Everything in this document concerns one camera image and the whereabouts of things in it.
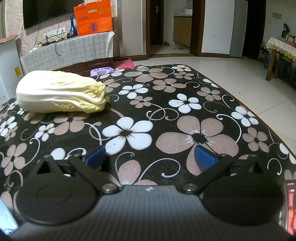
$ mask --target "orange box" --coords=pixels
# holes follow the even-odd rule
[[[110,0],[97,0],[74,7],[78,36],[113,30]]]
[[[78,36],[112,31],[112,18],[98,18],[77,24]]]

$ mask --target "metal screw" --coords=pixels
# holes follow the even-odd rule
[[[183,186],[183,189],[186,191],[186,192],[193,192],[197,189],[197,186],[193,183],[187,183]]]
[[[76,156],[76,157],[78,157],[79,159],[82,159],[82,154],[80,154],[80,153],[75,153],[73,156]]]
[[[103,186],[103,190],[106,192],[112,192],[116,190],[117,186],[114,183],[107,183]]]
[[[221,159],[221,158],[223,158],[223,157],[225,157],[225,156],[228,156],[228,155],[225,154],[225,153],[219,154],[219,159]]]

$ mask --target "countertop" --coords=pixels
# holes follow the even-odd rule
[[[192,17],[192,14],[174,14],[174,17]]]

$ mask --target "phone screen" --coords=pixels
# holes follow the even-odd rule
[[[287,231],[294,235],[296,234],[296,182],[288,182],[287,190]]]

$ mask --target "black floral mat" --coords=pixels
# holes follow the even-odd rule
[[[110,103],[102,112],[36,114],[15,99],[0,106],[1,200],[15,199],[43,155],[89,155],[102,145],[102,175],[121,185],[176,185],[203,171],[194,148],[246,159],[257,154],[281,184],[296,178],[295,156],[228,92],[185,65],[136,66],[100,77]]]

